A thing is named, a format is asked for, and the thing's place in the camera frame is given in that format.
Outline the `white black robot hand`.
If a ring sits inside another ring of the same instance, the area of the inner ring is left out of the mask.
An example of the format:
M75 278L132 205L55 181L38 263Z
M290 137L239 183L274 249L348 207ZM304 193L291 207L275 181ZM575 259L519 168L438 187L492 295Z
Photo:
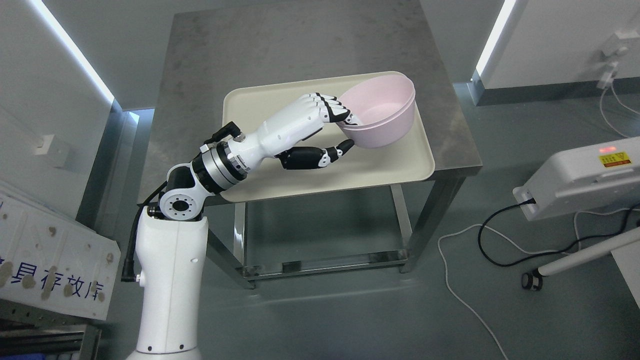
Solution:
M243 141L230 140L228 147L240 166L251 173L265 158L278 158L285 170L321 169L343 157L355 142L337 146L296 146L329 123L351 119L351 112L335 96L309 93L279 110Z

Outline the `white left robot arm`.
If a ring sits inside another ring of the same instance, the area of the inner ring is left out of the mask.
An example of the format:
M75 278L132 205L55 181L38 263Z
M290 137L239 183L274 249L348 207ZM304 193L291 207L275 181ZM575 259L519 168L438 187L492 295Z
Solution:
M121 280L144 289L141 323L130 360L200 360L198 309L209 224L206 198L246 178L230 160L226 137L243 138L235 123L206 140L190 162L170 168L140 205Z

